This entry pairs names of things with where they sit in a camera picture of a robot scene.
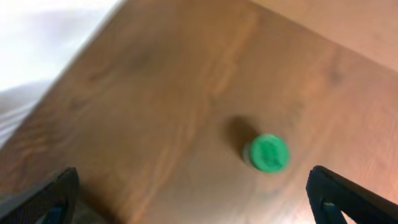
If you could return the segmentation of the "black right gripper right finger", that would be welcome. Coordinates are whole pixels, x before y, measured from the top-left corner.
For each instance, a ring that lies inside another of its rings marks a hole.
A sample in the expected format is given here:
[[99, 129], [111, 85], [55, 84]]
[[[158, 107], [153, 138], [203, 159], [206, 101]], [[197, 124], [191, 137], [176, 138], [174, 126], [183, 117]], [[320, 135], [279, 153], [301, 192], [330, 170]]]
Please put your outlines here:
[[326, 167], [310, 171], [306, 191], [316, 223], [397, 223], [397, 204]]

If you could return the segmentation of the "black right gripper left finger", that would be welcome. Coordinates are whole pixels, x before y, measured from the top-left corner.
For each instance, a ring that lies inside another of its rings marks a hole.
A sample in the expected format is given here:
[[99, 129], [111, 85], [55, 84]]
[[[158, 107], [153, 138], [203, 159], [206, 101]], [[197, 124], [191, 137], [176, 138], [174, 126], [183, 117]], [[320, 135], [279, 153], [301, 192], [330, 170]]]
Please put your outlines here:
[[74, 167], [1, 204], [2, 224], [71, 223], [80, 180]]

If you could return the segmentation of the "green capped jar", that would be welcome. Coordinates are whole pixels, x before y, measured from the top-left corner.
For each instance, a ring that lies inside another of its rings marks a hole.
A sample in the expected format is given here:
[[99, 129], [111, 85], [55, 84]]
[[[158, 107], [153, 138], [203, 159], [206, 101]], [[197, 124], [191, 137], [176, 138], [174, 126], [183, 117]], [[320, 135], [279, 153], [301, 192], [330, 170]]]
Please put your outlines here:
[[264, 173], [278, 173], [290, 162], [290, 150], [286, 142], [273, 134], [260, 134], [248, 141], [241, 155], [245, 163]]

